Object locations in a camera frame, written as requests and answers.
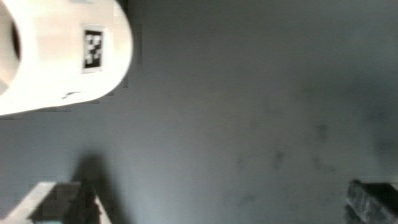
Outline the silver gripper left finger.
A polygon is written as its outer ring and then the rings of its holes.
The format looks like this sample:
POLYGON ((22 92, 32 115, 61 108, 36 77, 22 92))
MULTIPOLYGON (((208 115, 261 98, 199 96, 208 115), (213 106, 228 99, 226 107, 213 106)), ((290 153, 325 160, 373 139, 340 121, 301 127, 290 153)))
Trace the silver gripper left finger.
POLYGON ((0 224, 112 224, 87 182, 39 182, 0 224))

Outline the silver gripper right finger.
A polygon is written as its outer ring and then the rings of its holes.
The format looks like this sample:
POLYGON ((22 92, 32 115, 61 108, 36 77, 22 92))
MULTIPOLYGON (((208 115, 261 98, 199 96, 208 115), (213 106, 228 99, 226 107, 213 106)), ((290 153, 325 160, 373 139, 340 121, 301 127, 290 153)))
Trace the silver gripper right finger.
POLYGON ((347 190, 343 224, 398 224, 398 186, 354 180, 347 190))

